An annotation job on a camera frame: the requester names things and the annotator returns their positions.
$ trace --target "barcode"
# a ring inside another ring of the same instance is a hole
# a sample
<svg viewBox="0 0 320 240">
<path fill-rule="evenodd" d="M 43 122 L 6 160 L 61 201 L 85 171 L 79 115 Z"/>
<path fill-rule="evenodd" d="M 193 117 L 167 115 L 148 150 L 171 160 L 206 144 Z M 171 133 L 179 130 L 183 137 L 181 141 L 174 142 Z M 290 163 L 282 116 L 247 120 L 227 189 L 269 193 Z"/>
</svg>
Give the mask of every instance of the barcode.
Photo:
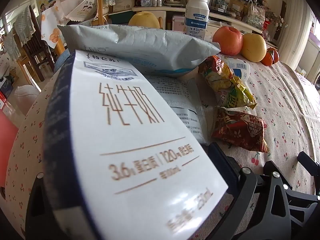
<svg viewBox="0 0 320 240">
<path fill-rule="evenodd" d="M 246 66 L 246 64 L 237 63 L 237 68 L 247 70 L 247 66 Z"/>
</svg>

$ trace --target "red box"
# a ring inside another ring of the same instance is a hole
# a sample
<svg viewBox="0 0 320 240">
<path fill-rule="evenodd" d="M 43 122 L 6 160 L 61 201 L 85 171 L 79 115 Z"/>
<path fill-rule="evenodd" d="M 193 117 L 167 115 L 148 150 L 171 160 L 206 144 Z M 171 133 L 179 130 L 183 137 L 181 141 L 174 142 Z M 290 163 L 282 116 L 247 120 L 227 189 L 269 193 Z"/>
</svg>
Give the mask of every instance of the red box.
<svg viewBox="0 0 320 240">
<path fill-rule="evenodd" d="M 6 98 L 3 95 L 3 93 L 0 91 L 0 109 L 2 109 L 4 107 L 4 103 L 6 102 Z"/>
</svg>

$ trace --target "red apple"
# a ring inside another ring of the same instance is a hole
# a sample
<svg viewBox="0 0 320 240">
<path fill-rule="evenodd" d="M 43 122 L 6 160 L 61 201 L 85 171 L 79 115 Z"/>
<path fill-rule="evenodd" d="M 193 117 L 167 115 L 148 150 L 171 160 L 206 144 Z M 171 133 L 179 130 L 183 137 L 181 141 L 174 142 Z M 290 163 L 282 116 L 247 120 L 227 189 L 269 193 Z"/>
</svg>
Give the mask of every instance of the red apple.
<svg viewBox="0 0 320 240">
<path fill-rule="evenodd" d="M 219 43 L 222 54 L 230 56 L 239 54 L 243 44 L 241 33 L 237 29 L 227 26 L 219 28 L 212 41 Z"/>
</svg>

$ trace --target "yellow apple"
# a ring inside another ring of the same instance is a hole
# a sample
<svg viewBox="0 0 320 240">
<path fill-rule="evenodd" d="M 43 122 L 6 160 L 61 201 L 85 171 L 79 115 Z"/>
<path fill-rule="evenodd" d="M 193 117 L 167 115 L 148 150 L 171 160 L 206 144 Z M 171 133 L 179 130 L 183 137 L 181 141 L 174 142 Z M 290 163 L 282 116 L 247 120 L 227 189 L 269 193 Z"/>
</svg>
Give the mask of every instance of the yellow apple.
<svg viewBox="0 0 320 240">
<path fill-rule="evenodd" d="M 263 37 L 258 34 L 247 33 L 243 35 L 242 38 L 242 56 L 252 62 L 259 62 L 263 60 L 267 53 L 267 45 Z"/>
<path fill-rule="evenodd" d="M 157 17 L 153 13 L 145 11 L 133 15 L 128 25 L 160 29 Z"/>
</svg>

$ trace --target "pink box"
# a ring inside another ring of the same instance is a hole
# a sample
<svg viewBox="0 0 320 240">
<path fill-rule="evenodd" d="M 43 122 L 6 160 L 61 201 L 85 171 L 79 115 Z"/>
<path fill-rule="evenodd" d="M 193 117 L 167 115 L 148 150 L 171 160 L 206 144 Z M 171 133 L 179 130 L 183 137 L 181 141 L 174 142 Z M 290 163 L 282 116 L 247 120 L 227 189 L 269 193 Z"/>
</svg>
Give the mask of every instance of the pink box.
<svg viewBox="0 0 320 240">
<path fill-rule="evenodd" d="M 175 32 L 184 32 L 184 16 L 173 15 L 172 17 L 172 30 Z"/>
</svg>

